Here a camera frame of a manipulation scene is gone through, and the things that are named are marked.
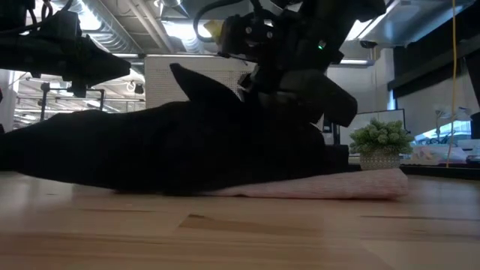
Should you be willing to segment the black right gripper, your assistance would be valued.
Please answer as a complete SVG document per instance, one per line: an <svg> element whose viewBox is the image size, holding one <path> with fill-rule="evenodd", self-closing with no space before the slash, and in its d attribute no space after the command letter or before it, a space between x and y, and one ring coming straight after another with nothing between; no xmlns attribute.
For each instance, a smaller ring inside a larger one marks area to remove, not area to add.
<svg viewBox="0 0 480 270"><path fill-rule="evenodd" d="M220 32L219 55L256 65L238 80L240 98L250 107L279 110L285 99L278 92L295 93L311 113L348 127L357 114L351 94L320 70L289 71L300 22L296 13L229 16Z"/></svg>

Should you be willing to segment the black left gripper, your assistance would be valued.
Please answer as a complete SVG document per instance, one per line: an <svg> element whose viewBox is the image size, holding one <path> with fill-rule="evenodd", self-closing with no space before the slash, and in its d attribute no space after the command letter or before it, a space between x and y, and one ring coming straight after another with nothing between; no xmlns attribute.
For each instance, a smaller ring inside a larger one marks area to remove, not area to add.
<svg viewBox="0 0 480 270"><path fill-rule="evenodd" d="M83 37L77 13L64 10L28 34L0 31L0 68L59 76L82 94L88 86L129 75L131 63Z"/></svg>

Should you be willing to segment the black aluminium table frame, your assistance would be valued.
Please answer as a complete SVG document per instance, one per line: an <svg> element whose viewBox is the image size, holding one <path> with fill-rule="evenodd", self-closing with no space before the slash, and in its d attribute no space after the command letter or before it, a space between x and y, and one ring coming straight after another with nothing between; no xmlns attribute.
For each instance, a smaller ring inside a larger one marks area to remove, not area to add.
<svg viewBox="0 0 480 270"><path fill-rule="evenodd" d="M400 169L407 175L480 181L480 165L478 164L452 164L449 167L445 164L439 166L401 165Z"/></svg>

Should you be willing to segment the black garment with printed waistband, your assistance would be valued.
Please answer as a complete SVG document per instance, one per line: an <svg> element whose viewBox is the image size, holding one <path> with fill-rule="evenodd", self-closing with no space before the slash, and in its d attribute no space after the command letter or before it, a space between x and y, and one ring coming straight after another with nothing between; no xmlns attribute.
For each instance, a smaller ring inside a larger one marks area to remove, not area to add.
<svg viewBox="0 0 480 270"><path fill-rule="evenodd" d="M345 173L345 146L310 119L174 63L185 101L57 114L0 133L0 172L125 193L191 195Z"/></svg>

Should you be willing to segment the black metal rack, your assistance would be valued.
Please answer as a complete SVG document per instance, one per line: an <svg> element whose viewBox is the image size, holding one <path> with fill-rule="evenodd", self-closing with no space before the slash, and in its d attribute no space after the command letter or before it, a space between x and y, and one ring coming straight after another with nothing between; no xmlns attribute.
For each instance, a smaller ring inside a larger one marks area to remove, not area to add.
<svg viewBox="0 0 480 270"><path fill-rule="evenodd" d="M53 89L50 87L49 82L44 82L41 84L40 89L43 92L42 100L41 100L41 111L40 111L40 121L42 122L45 119L45 112L46 112L46 105L47 105L47 94L48 92L52 91ZM100 104L97 106L100 111L104 109L104 101L106 97L106 92L104 89L93 89L93 88L81 88L79 91L74 90L73 87L66 88L65 91L72 92L75 97L77 98L86 98L87 91L95 91L100 92Z"/></svg>

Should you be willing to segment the green potted plant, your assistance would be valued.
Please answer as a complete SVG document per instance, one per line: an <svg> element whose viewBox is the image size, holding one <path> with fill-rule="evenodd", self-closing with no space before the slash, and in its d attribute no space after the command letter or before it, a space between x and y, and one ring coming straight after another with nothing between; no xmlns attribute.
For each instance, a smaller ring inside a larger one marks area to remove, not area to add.
<svg viewBox="0 0 480 270"><path fill-rule="evenodd" d="M375 118L365 127L353 131L349 150L359 154L362 170L387 170L400 167L401 155L413 152L414 138L402 121L382 122Z"/></svg>

